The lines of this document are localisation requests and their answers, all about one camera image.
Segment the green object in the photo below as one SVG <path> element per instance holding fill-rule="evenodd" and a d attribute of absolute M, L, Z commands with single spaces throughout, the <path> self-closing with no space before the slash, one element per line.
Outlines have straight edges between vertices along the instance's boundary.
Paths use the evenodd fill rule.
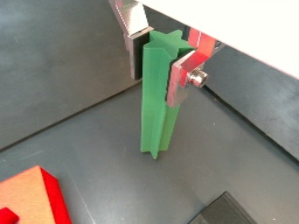
<path fill-rule="evenodd" d="M 169 149 L 181 109 L 170 108 L 165 99 L 171 63 L 194 49 L 182 36 L 182 31 L 151 31 L 145 45 L 142 152 L 151 151 L 154 158 Z"/>

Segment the red block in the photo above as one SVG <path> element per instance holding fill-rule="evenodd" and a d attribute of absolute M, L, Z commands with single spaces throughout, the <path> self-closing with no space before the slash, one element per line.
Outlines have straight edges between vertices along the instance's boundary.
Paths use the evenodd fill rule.
<path fill-rule="evenodd" d="M 0 224 L 15 224 L 19 221 L 19 216 L 11 211 L 10 208 L 0 210 Z"/>
<path fill-rule="evenodd" d="M 2 207 L 15 211 L 19 224 L 71 224 L 59 181 L 41 166 L 0 183 Z"/>

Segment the white panel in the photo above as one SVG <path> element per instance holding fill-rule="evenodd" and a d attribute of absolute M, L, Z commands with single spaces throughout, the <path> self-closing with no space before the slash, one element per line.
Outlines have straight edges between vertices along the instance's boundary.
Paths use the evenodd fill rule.
<path fill-rule="evenodd" d="M 296 0 L 138 0 L 299 79 Z"/>

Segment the metal bracket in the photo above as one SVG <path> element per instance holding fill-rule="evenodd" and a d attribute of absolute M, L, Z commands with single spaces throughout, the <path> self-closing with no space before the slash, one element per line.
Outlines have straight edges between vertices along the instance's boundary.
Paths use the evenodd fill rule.
<path fill-rule="evenodd" d="M 225 45 L 201 31 L 191 28 L 189 42 L 197 48 L 173 63 L 169 89 L 166 95 L 167 105 L 173 108 L 181 105 L 189 97 L 190 85 L 202 88 L 209 75 L 202 71 L 207 59 L 225 47 Z"/>
<path fill-rule="evenodd" d="M 109 0 L 117 20 L 125 32 L 126 49 L 130 51 L 131 77 L 143 77 L 143 47 L 150 41 L 150 31 L 145 6 L 134 0 Z"/>

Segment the gray tabletop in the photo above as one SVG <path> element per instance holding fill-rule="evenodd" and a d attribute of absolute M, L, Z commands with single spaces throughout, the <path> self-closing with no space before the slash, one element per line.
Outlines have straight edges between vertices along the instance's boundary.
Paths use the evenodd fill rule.
<path fill-rule="evenodd" d="M 258 223 L 299 223 L 299 166 L 203 90 L 182 105 L 170 150 L 139 151 L 142 87 L 0 153 L 0 179 L 42 165 L 75 224 L 189 223 L 230 191 Z"/>

